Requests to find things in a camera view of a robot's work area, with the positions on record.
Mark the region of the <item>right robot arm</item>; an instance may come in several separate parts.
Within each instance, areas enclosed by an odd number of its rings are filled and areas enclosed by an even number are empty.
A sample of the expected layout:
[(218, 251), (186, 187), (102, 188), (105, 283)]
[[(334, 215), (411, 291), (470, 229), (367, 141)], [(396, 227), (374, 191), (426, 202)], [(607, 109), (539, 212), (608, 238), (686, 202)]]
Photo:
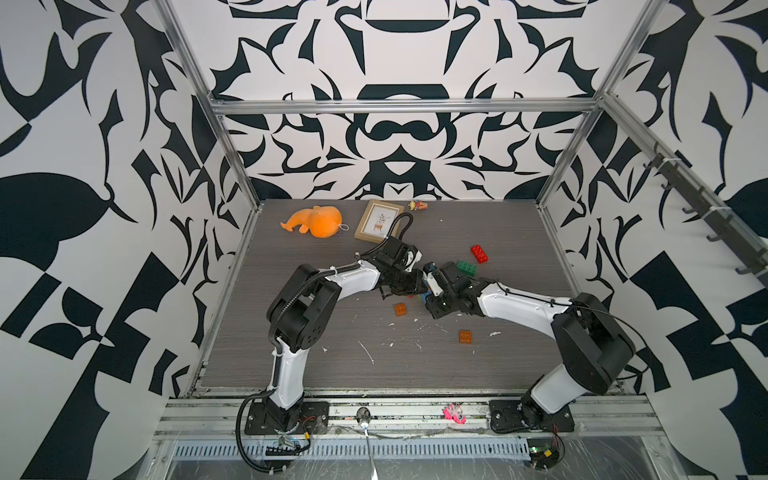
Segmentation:
[(514, 414), (520, 429), (541, 430), (572, 401), (607, 393), (636, 354), (618, 320), (591, 294), (569, 299), (524, 292), (498, 280), (470, 277), (453, 262), (425, 266), (422, 283), (435, 318), (460, 312), (505, 320), (555, 341), (561, 363), (521, 398)]

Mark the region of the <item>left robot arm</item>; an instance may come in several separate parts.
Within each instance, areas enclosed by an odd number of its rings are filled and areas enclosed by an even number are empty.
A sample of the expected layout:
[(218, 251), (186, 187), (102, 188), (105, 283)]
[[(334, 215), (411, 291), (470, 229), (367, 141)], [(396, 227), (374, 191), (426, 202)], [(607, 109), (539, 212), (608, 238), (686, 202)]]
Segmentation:
[(288, 431), (299, 423), (309, 351), (325, 332), (338, 301), (371, 291), (384, 299), (426, 291), (424, 274), (416, 267), (421, 252), (404, 241), (412, 223), (411, 213), (398, 214), (386, 238), (350, 264), (326, 269), (300, 265), (270, 305), (273, 367), (268, 387), (254, 402), (278, 429)]

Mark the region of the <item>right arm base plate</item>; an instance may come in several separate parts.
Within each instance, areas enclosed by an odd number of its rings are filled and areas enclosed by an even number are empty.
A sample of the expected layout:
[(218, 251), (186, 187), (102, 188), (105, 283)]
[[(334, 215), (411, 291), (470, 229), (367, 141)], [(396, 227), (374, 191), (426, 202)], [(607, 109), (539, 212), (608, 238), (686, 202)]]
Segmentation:
[(575, 430), (574, 418), (568, 406), (550, 414), (532, 400), (492, 400), (489, 409), (490, 428), (497, 434), (571, 433)]

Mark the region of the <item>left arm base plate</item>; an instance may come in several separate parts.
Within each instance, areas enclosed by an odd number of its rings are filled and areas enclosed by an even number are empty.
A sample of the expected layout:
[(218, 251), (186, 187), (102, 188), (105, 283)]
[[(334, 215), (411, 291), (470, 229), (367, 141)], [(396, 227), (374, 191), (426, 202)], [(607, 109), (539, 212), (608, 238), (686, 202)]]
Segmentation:
[(271, 400), (258, 400), (249, 407), (244, 433), (250, 436), (325, 433), (329, 416), (328, 402), (300, 400), (294, 406), (283, 409)]

